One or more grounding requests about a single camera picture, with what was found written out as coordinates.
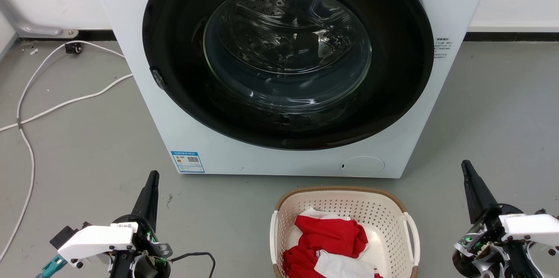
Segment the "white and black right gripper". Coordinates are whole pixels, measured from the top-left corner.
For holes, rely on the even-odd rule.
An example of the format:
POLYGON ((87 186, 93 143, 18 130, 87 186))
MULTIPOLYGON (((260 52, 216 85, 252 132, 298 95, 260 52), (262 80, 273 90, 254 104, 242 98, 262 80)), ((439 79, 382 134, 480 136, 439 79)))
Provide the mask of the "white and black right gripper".
POLYGON ((461 162, 470 230, 454 244, 452 262, 467 278, 543 278, 533 257, 537 244, 558 254, 558 218, 541 209, 527 215, 498 204, 470 160, 461 162))

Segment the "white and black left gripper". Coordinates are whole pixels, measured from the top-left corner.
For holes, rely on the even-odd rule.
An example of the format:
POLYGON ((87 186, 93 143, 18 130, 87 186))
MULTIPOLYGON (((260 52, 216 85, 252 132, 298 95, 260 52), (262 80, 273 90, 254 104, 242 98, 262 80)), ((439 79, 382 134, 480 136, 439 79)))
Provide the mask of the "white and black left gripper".
POLYGON ((57 235, 57 269, 67 264, 80 269, 92 257, 108 266, 110 278, 169 278, 170 245, 156 237, 159 206, 159 172, 152 170, 131 215, 122 216, 109 226, 81 229, 65 227, 57 235))

